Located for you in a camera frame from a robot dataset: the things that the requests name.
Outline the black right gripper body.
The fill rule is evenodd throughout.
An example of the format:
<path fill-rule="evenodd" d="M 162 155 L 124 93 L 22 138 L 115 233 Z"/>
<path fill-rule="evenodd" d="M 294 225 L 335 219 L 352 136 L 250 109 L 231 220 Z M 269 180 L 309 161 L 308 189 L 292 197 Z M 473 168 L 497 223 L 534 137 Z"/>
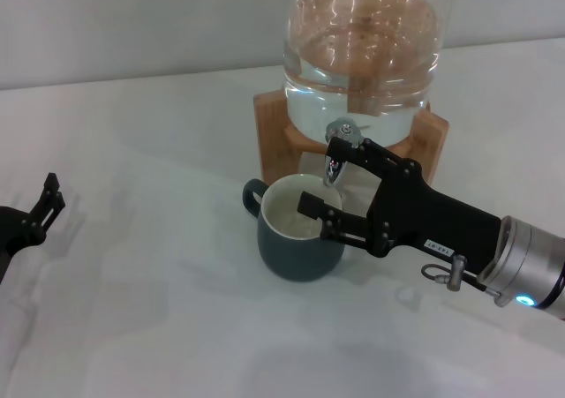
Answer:
<path fill-rule="evenodd" d="M 493 259 L 501 218 L 433 190 L 416 178 L 380 182 L 367 211 L 366 249 L 378 258 L 409 246 L 447 261 L 467 259 L 466 270 L 479 274 Z"/>

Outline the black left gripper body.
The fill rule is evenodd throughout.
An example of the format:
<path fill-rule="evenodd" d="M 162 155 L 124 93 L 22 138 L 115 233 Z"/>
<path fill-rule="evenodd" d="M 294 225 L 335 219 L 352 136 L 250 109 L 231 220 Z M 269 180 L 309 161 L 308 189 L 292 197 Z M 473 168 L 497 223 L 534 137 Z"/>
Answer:
<path fill-rule="evenodd" d="M 45 241 L 40 215 L 41 211 L 37 208 L 26 213 L 12 207 L 1 207 L 1 280 L 16 253 Z"/>

